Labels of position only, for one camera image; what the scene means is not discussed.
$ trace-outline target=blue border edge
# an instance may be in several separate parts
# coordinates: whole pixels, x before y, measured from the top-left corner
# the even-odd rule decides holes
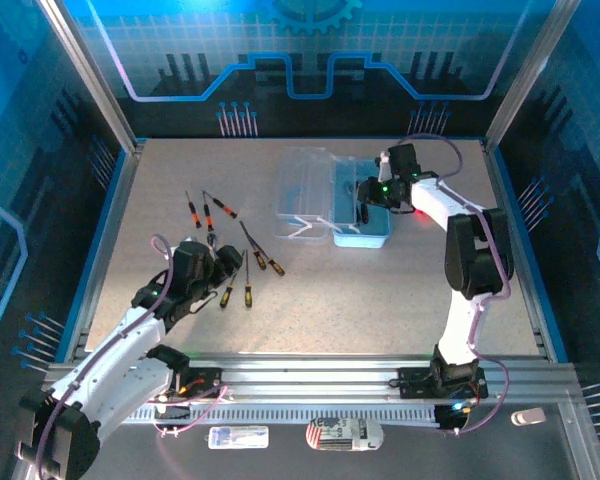
[[[533,282],[535,284],[534,286],[536,290],[536,295],[538,297],[538,300],[540,301],[540,306],[542,307],[542,311],[544,313],[544,321],[547,325],[549,336],[551,337],[550,340],[556,354],[556,360],[559,363],[567,363],[569,362],[569,358],[567,357],[567,352],[564,348],[562,335],[560,335],[558,322],[553,313],[553,308],[551,308],[551,303],[549,302],[549,295],[547,294],[547,289],[544,286],[542,275],[540,274],[540,267],[538,266],[538,262],[536,261],[535,253],[533,252],[531,239],[529,238],[529,234],[527,233],[527,230],[524,227],[524,219],[522,218],[522,213],[520,212],[520,208],[518,207],[516,195],[513,191],[513,184],[511,183],[511,179],[509,178],[509,172],[507,171],[507,167],[504,163],[504,157],[502,156],[500,147],[496,147],[494,149],[494,154],[497,164],[496,166],[498,167],[498,170],[500,170],[500,175],[502,176],[502,183],[504,186],[505,193],[507,195],[507,201],[511,205],[513,221],[515,223],[516,230],[520,233],[520,241],[522,243],[523,249],[523,252],[521,253],[524,254],[524,256],[527,259],[527,262],[529,263],[529,269],[531,271],[531,276],[533,277]]]
[[[54,357],[55,362],[64,362],[64,357],[69,350],[69,343],[71,342],[73,330],[75,329],[78,321],[80,307],[84,302],[87,283],[89,282],[89,277],[91,276],[93,263],[96,258],[96,253],[98,252],[98,247],[100,246],[100,241],[102,240],[104,227],[107,223],[107,217],[109,216],[109,211],[111,210],[111,205],[113,204],[113,197],[115,196],[118,188],[118,182],[120,181],[120,176],[122,175],[122,170],[126,163],[126,159],[127,155],[125,151],[121,149],[120,154],[118,155],[116,168],[113,171],[111,183],[109,184],[109,189],[107,190],[107,195],[104,199],[104,204],[102,205],[102,211],[100,212],[100,218],[98,219],[96,231],[93,234],[93,240],[91,241],[91,247],[89,247],[89,253],[87,254],[84,269],[82,270],[82,275],[80,276],[80,281],[78,282],[78,288],[76,289],[76,294],[73,297],[73,303],[71,304],[71,309],[69,310],[69,315],[67,316],[67,323],[65,324],[62,338],[60,339],[60,345],[58,345],[58,350],[56,351],[56,355]]]

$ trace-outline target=glass panel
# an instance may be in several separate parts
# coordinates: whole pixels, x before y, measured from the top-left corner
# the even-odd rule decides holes
[[[600,0],[577,10],[501,150],[566,354],[598,394]]]
[[[484,135],[552,4],[66,0],[141,137]]]
[[[119,150],[37,4],[0,1],[0,478],[20,396],[58,347]]]

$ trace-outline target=robotic arm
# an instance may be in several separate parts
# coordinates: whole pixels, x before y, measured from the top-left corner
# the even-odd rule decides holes
[[[195,395],[192,380],[198,378],[193,378],[189,358],[159,342],[191,313],[193,304],[209,297],[241,265],[242,257],[232,246],[222,247],[214,258],[201,243],[180,243],[173,252],[168,291],[160,281],[164,271],[138,290],[114,331],[80,365],[49,390],[33,389],[21,399],[16,455],[40,463],[53,478],[78,479],[102,442],[149,399],[163,392],[182,400]],[[112,341],[115,346],[108,348]]]
[[[436,396],[446,397],[475,383],[478,358],[473,346],[479,334],[480,315],[489,297],[503,282],[488,245],[478,212],[486,219],[507,278],[513,276],[513,255],[507,219],[500,209],[485,210],[458,195],[434,172],[422,172],[411,144],[394,146],[376,159],[378,177],[358,185],[363,221],[367,204],[399,209],[404,204],[430,216],[447,234],[445,274],[451,286],[447,325],[434,347],[430,376]]]

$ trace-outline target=gray work surface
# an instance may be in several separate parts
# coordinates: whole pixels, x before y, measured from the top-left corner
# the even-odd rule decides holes
[[[451,289],[444,275],[445,233],[430,219],[392,216],[382,249],[306,245],[273,236],[278,165],[285,146],[325,147],[336,155],[375,157],[391,140],[149,140],[104,281],[87,349],[114,328],[135,292],[164,259],[149,246],[160,233],[176,244],[188,235],[205,241],[187,208],[189,190],[202,221],[206,189],[236,210],[253,237],[287,271],[279,278],[250,258],[254,307],[244,307],[240,272],[225,311],[214,300],[182,320],[164,343],[193,352],[429,354],[447,322]],[[461,140],[464,170],[448,184],[471,201],[496,205],[477,140]],[[440,174],[457,164],[439,141],[415,142],[423,170]],[[247,247],[236,220],[211,204],[220,245]],[[501,355],[538,353],[517,277],[513,295],[489,313],[479,348]]]
[[[504,407],[481,430],[455,438],[438,430],[385,426],[375,452],[312,450],[301,425],[269,427],[262,450],[209,450],[209,426],[178,438],[151,425],[121,426],[107,440],[83,480],[568,480],[578,478],[560,416],[515,427]],[[476,421],[486,408],[472,413]]]

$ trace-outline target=sticker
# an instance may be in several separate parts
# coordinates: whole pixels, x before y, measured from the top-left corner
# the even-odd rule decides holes
[[[269,427],[212,427],[209,430],[211,450],[267,448],[268,446]]]
[[[384,440],[380,424],[362,418],[314,418],[306,435],[314,450],[341,452],[377,450]]]

